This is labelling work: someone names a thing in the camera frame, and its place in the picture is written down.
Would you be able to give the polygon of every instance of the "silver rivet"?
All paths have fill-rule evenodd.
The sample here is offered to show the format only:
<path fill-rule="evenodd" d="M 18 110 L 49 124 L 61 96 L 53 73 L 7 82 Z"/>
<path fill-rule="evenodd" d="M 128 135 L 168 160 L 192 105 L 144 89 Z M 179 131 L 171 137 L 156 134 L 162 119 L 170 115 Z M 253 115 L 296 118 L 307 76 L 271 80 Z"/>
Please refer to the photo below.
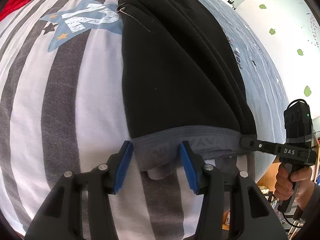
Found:
<path fill-rule="evenodd" d="M 204 166 L 204 169 L 205 169 L 206 171 L 212 171 L 212 170 L 213 170 L 213 165 L 211 165 L 211 164 L 206 164 L 206 165 Z"/>
<path fill-rule="evenodd" d="M 66 178 L 69 178 L 69 177 L 71 177 L 72 176 L 72 171 L 66 171 L 65 173 L 64 173 L 64 176 L 66 177 Z"/>
<path fill-rule="evenodd" d="M 248 173 L 246 171 L 241 171 L 240 176 L 243 178 L 246 178 L 246 177 L 248 177 Z"/>
<path fill-rule="evenodd" d="M 105 171 L 107 168 L 108 168 L 108 165 L 106 165 L 106 164 L 99 165 L 99 170 L 101 170 L 101 171 Z"/>

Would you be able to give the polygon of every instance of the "striped fabric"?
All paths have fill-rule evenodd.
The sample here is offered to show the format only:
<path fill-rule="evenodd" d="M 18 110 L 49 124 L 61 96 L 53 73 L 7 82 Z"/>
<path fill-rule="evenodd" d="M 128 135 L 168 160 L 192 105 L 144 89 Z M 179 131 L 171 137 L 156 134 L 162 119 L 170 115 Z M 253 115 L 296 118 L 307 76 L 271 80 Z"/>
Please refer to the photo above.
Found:
<path fill-rule="evenodd" d="M 58 26 L 40 18 L 81 1 L 33 0 L 0 24 L 0 207 L 22 235 L 64 171 L 90 171 L 130 139 L 121 34 L 87 29 L 71 39 L 60 37 L 66 41 L 48 52 Z M 223 166 L 225 160 L 208 162 Z M 248 171 L 246 156 L 228 162 L 233 172 Z M 110 197 L 120 240 L 191 236 L 201 203 L 182 168 L 151 180 L 134 157 L 123 189 Z"/>

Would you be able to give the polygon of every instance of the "blue gripper pad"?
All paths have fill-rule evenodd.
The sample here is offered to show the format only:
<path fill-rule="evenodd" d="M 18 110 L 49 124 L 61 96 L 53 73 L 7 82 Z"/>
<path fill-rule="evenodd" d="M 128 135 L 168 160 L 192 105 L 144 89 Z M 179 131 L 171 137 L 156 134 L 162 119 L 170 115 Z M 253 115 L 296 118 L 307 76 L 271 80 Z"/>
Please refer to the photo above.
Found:
<path fill-rule="evenodd" d="M 195 194 L 199 191 L 199 186 L 197 182 L 197 174 L 190 160 L 189 154 L 183 143 L 180 143 L 180 158 L 184 171 L 187 176 L 189 187 Z"/>
<path fill-rule="evenodd" d="M 127 170 L 131 161 L 133 146 L 129 141 L 125 141 L 127 143 L 126 148 L 124 149 L 124 153 L 122 155 L 122 159 L 118 166 L 118 170 L 116 172 L 115 184 L 114 184 L 114 192 L 117 194 L 118 191 L 122 188 L 125 175 L 127 174 Z"/>

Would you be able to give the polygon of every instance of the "human hand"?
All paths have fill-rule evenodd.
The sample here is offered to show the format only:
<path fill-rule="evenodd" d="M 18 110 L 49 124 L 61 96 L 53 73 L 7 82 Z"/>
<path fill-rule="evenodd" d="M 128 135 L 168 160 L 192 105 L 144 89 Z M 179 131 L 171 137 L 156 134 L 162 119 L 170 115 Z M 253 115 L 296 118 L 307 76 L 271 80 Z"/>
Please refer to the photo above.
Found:
<path fill-rule="evenodd" d="M 281 164 L 276 176 L 275 196 L 280 200 L 288 200 L 293 194 L 292 182 L 300 181 L 300 186 L 294 201 L 303 209 L 309 202 L 315 186 L 310 180 L 311 175 L 312 169 L 310 167 L 304 167 L 292 173 L 289 180 L 289 173 L 283 164 Z"/>

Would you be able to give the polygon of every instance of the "blue star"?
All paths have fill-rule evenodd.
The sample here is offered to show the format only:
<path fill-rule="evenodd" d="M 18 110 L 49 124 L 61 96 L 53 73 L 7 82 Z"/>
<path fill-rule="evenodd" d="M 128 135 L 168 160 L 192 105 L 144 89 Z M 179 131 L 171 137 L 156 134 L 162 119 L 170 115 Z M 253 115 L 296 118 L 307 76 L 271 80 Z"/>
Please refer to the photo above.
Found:
<path fill-rule="evenodd" d="M 74 9 L 43 16 L 40 20 L 58 24 L 48 52 L 89 29 L 106 29 L 122 34 L 122 20 L 115 12 L 117 6 L 101 4 L 94 0 L 82 0 Z"/>

